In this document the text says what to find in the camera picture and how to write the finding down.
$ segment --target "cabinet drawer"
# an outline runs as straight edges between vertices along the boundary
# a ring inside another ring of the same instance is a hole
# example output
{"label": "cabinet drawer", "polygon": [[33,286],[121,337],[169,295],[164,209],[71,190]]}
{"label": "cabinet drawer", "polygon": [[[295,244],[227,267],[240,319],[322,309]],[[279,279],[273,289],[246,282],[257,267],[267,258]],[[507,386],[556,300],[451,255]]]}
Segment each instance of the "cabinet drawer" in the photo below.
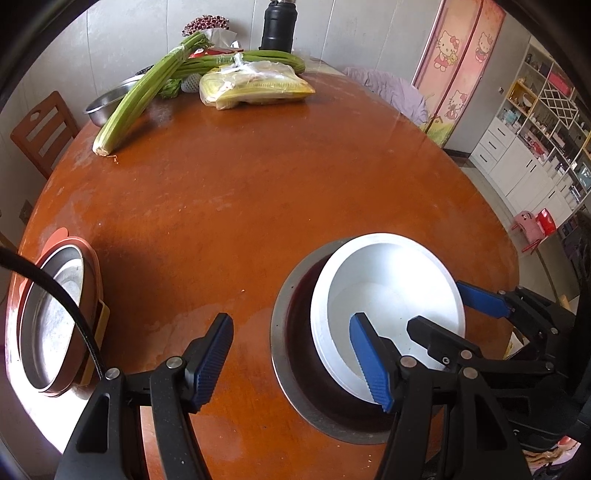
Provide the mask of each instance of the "cabinet drawer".
{"label": "cabinet drawer", "polygon": [[507,150],[507,147],[504,146],[503,143],[501,143],[501,141],[493,134],[491,134],[488,130],[484,132],[484,135],[482,135],[480,143],[497,160],[500,160],[503,156],[503,153],[505,153],[505,151]]}
{"label": "cabinet drawer", "polygon": [[496,158],[480,144],[476,146],[472,155],[470,155],[470,160],[472,160],[473,163],[477,162],[487,173],[490,173],[492,168],[496,165]]}
{"label": "cabinet drawer", "polygon": [[515,134],[509,130],[509,128],[501,122],[497,117],[492,119],[490,126],[488,127],[488,131],[493,134],[497,139],[501,141],[501,143],[508,147],[511,145],[515,138]]}

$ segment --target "white cabinet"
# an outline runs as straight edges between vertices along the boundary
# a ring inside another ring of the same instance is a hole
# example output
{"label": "white cabinet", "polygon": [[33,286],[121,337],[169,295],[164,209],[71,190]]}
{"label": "white cabinet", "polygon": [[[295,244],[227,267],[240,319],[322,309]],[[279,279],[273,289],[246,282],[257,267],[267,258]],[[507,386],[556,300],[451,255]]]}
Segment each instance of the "white cabinet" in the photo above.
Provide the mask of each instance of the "white cabinet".
{"label": "white cabinet", "polygon": [[511,142],[513,142],[515,138],[515,134],[509,130],[509,127],[507,127],[497,117],[492,119],[491,125],[488,127],[488,131],[497,137],[506,147],[511,145]]}
{"label": "white cabinet", "polygon": [[507,147],[489,130],[482,135],[480,145],[486,148],[497,160],[500,160],[507,150]]}
{"label": "white cabinet", "polygon": [[472,155],[470,155],[470,160],[472,160],[473,163],[477,162],[480,164],[482,169],[487,173],[490,173],[496,165],[496,158],[493,157],[489,151],[480,144],[476,146],[474,152],[472,152]]}
{"label": "white cabinet", "polygon": [[491,170],[491,178],[504,195],[509,195],[535,161],[529,149],[515,140]]}
{"label": "white cabinet", "polygon": [[507,200],[511,202],[517,212],[529,211],[550,193],[553,186],[552,179],[549,178],[544,167],[537,160],[534,160],[523,178],[507,195]]}
{"label": "white cabinet", "polygon": [[553,189],[548,195],[546,195],[538,206],[532,210],[532,213],[537,215],[544,208],[548,209],[556,226],[561,225],[572,213],[569,204],[560,194],[558,188]]}

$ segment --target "purple cloth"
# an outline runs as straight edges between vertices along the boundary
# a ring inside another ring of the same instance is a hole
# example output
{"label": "purple cloth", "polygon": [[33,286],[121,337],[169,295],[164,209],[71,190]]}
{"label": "purple cloth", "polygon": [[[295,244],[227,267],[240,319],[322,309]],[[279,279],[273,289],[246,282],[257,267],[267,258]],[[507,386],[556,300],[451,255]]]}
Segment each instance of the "purple cloth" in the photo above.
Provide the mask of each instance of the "purple cloth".
{"label": "purple cloth", "polygon": [[425,97],[410,82],[392,73],[347,67],[343,73],[392,105],[415,125],[429,119]]}

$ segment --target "stainless steel bowl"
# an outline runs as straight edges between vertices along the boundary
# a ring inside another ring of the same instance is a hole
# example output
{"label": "stainless steel bowl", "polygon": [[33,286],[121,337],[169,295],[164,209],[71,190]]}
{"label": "stainless steel bowl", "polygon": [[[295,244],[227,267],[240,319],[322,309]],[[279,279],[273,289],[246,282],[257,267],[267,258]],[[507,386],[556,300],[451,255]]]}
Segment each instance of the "stainless steel bowl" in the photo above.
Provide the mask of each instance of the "stainless steel bowl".
{"label": "stainless steel bowl", "polygon": [[[82,250],[70,244],[58,247],[41,269],[70,294],[92,328],[96,281]],[[72,383],[86,352],[72,317],[35,284],[22,310],[19,342],[27,379],[37,391],[50,396],[60,394]]]}
{"label": "stainless steel bowl", "polygon": [[136,83],[143,77],[143,75],[136,75],[135,77],[128,78],[121,82],[117,87],[108,91],[104,95],[101,95],[94,100],[84,113],[88,113],[90,121],[97,127],[102,127],[113,112],[117,109],[117,106],[123,100],[123,97],[127,95]]}

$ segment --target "black thermos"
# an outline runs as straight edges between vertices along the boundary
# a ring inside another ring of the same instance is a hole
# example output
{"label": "black thermos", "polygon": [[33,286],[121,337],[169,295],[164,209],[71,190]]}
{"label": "black thermos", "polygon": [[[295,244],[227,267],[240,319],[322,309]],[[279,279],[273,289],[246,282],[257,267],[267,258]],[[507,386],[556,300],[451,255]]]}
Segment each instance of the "black thermos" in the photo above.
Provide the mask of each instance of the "black thermos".
{"label": "black thermos", "polygon": [[272,0],[265,11],[265,27],[260,50],[281,50],[291,53],[297,11],[296,0]]}

